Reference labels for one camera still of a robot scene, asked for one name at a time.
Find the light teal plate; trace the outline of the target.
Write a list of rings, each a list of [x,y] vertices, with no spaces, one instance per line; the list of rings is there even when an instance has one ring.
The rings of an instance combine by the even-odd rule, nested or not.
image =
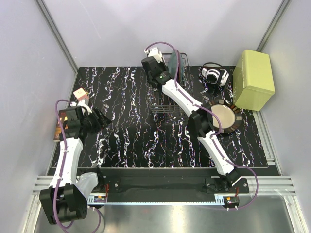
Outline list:
[[[172,77],[175,76],[175,73],[176,73],[176,70],[177,70],[177,65],[179,64],[177,62],[177,57],[179,58],[179,61],[180,61],[180,52],[177,51],[177,54],[173,51],[170,55],[170,60],[169,60],[169,63],[168,63],[168,71],[169,73],[172,75]]]

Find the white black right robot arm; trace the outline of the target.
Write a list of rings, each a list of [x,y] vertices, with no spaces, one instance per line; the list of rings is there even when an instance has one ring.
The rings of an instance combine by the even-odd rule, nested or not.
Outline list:
[[[141,63],[146,72],[147,82],[171,98],[187,115],[187,129],[212,158],[221,179],[222,190],[228,193],[234,191],[242,176],[217,138],[217,135],[222,132],[222,125],[218,116],[212,112],[211,106],[203,105],[187,93],[173,79],[163,61],[158,61],[154,57],[146,57]]]

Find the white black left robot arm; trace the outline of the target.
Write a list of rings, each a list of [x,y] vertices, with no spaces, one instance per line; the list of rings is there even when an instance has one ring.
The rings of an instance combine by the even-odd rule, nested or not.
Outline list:
[[[60,154],[57,168],[47,189],[39,193],[39,200],[51,225],[64,224],[86,218],[87,199],[92,192],[105,188],[99,168],[77,175],[78,161],[89,134],[97,134],[111,120],[98,108],[74,106],[66,110],[67,119],[61,127]]]

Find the dark cover book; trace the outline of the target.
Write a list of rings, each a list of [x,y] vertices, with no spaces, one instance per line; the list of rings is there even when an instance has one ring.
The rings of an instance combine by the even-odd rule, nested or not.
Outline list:
[[[59,115],[58,118],[60,119],[60,121],[58,120],[58,118],[56,118],[57,123],[56,123],[55,133],[54,133],[54,137],[53,137],[53,141],[54,141],[54,142],[59,142],[59,141],[60,141],[60,135],[62,134],[62,132],[61,132],[61,127],[60,127],[60,122],[61,122],[62,125],[63,125],[64,122],[68,120],[67,113],[66,113],[66,110],[65,110],[65,109],[60,110],[60,111],[58,112],[58,115]]]

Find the pink cube socket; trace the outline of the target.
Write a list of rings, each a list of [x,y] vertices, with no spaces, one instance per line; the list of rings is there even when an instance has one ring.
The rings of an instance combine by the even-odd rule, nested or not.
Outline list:
[[[74,97],[78,100],[88,100],[88,92],[86,92],[83,88],[79,88],[73,92]]]

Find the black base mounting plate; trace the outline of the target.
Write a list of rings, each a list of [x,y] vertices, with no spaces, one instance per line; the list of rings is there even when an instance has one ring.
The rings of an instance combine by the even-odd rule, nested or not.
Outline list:
[[[80,167],[77,175],[90,172],[92,168]],[[255,177],[276,178],[275,165],[256,167],[249,171],[241,168],[242,178],[232,188],[223,189],[215,168],[100,168],[104,176],[108,202],[114,203],[169,203],[192,204],[213,201],[217,194],[234,196],[253,195]]]

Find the black white headphones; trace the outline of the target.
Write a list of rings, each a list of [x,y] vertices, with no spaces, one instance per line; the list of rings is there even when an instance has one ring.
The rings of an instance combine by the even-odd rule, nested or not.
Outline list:
[[[209,84],[224,87],[232,75],[221,64],[216,62],[206,62],[201,66],[201,76]]]

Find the brown cream checkered plate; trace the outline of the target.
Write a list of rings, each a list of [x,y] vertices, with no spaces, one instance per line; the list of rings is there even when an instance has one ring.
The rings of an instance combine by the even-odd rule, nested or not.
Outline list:
[[[208,102],[212,113],[214,113],[221,123],[221,133],[232,133],[236,131],[242,123],[242,114],[238,107],[232,102],[224,99],[214,99]]]

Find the yellow green box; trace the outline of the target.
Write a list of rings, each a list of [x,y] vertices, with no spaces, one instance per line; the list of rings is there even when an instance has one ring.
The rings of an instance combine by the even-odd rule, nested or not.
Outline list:
[[[238,108],[260,111],[275,94],[270,56],[244,50],[233,71],[232,88]]]

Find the aluminium rail frame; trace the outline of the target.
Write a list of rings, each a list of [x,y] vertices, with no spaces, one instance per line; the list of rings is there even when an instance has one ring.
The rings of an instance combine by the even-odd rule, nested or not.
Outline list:
[[[260,196],[281,197],[292,227],[296,233],[310,232],[298,203],[292,180],[288,176],[242,176],[233,187],[222,187],[218,176],[173,175],[109,175],[109,205],[168,205],[168,206],[223,206],[223,209],[241,209],[243,204],[233,204],[229,198],[250,198],[253,204]]]

